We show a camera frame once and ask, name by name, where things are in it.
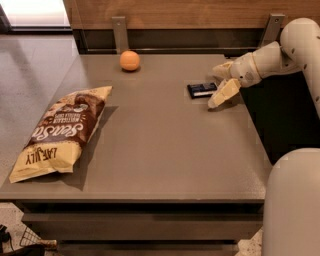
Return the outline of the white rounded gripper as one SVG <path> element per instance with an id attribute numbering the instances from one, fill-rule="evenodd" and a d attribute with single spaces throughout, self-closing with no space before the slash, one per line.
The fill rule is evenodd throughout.
<path id="1" fill-rule="evenodd" d="M 247 53 L 235 59 L 233 62 L 228 61 L 217 65 L 212 68 L 212 71 L 214 77 L 224 80 L 208 101 L 208 107 L 210 109 L 219 107 L 225 101 L 235 96 L 241 86 L 245 88 L 251 87 L 262 80 L 252 53 Z"/>

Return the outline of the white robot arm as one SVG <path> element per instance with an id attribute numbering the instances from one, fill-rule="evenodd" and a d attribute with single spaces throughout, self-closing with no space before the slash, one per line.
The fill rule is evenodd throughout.
<path id="1" fill-rule="evenodd" d="M 289 22 L 280 39 L 213 68 L 215 109 L 240 90 L 272 163 L 261 256 L 320 256 L 320 27 Z"/>

